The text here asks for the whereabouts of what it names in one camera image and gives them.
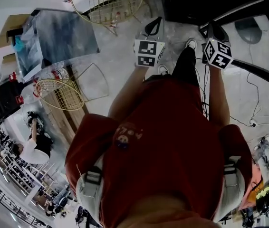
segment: neck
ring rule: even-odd
[[[186,204],[174,196],[150,196],[133,205],[127,217],[117,228],[127,228],[137,223],[139,220],[159,219],[160,217],[163,218],[186,210],[188,210]]]

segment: patch on shirt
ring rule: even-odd
[[[118,148],[127,149],[130,143],[139,141],[143,136],[143,129],[137,129],[132,123],[123,123],[114,135],[114,143]]]

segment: black railing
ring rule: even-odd
[[[16,217],[25,221],[29,225],[35,228],[50,228],[49,225],[38,220],[34,216],[30,215],[28,212],[23,210],[20,206],[15,204],[11,199],[9,199],[1,190],[0,190],[0,203],[7,208],[11,213]]]

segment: white sneaker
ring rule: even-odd
[[[159,65],[158,74],[162,76],[169,74],[168,69],[164,64]]]
[[[197,41],[193,38],[189,38],[188,41],[185,44],[185,48],[190,47],[195,50],[197,49]]]

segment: red t-shirt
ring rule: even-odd
[[[132,113],[121,124],[87,114],[66,157],[75,192],[80,173],[104,154],[100,220],[116,227],[140,199],[177,195],[201,217],[211,219],[220,201],[223,166],[238,161],[248,186],[251,153],[239,128],[216,131],[202,114],[199,88],[175,79],[142,84]]]

